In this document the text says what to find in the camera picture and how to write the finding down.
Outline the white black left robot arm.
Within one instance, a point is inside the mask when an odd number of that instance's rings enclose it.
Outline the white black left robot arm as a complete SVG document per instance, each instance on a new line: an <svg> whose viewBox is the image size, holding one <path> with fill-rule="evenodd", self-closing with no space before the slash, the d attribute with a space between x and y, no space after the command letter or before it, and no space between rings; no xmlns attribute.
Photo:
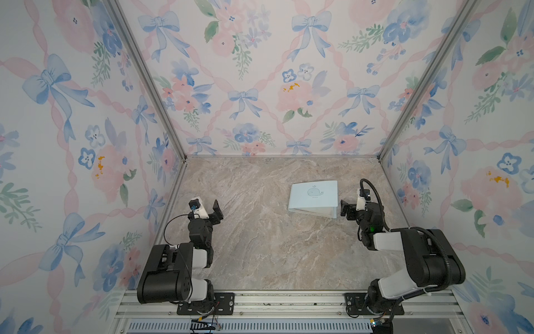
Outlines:
<svg viewBox="0 0 534 334"><path fill-rule="evenodd" d="M214 226L224 219L216 200L208 213L201 198L189 201L189 241L153 246L137 286L139 303L185 303L193 307L217 305L211 281L193 278L195 269L207 269L214 260Z"/></svg>

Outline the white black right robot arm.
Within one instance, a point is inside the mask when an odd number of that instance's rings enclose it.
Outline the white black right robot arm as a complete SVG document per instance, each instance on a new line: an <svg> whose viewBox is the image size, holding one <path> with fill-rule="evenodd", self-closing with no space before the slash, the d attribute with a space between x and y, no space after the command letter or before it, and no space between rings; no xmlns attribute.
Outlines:
<svg viewBox="0 0 534 334"><path fill-rule="evenodd" d="M358 240L370 251L399 251L405 266L396 273L373 280L365 296L347 301L350 311L394 314L407 299L439 292L466 279L466 271L440 229L386 229L383 207L360 199L357 204L342 200L341 215L358 225Z"/></svg>

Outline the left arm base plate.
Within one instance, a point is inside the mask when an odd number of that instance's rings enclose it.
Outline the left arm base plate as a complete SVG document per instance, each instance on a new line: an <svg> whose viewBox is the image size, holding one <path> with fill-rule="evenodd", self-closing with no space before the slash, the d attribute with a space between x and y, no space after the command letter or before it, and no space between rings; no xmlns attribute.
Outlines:
<svg viewBox="0 0 534 334"><path fill-rule="evenodd" d="M235 293L216 292L204 301L180 302L177 305L178 315L204 317L208 315L233 315Z"/></svg>

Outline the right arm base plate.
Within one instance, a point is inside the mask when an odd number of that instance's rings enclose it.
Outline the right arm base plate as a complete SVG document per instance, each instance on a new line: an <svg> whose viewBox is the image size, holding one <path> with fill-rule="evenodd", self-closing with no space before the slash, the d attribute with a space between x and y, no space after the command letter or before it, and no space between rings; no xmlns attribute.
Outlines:
<svg viewBox="0 0 534 334"><path fill-rule="evenodd" d="M349 292L343 295L346 303L346 312L350 316L379 316L390 315L395 300L384 299L382 297L370 298L364 292Z"/></svg>

